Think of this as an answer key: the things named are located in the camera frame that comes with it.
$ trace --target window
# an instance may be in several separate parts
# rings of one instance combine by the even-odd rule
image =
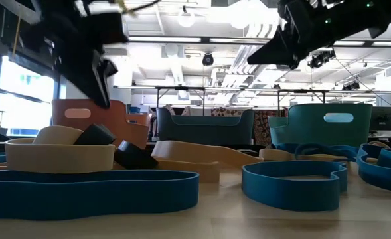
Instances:
[[[0,75],[0,127],[8,136],[35,136],[49,126],[54,80],[4,56]]]

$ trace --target table surface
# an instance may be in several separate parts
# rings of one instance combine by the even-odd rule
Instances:
[[[391,238],[391,192],[366,184],[355,171],[333,212],[291,212],[254,202],[241,191],[240,172],[227,171],[220,185],[200,186],[199,203],[189,210],[57,222],[0,220],[0,238]]]

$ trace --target computer screen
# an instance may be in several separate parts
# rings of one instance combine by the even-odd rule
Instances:
[[[372,108],[369,130],[391,131],[391,107]]]

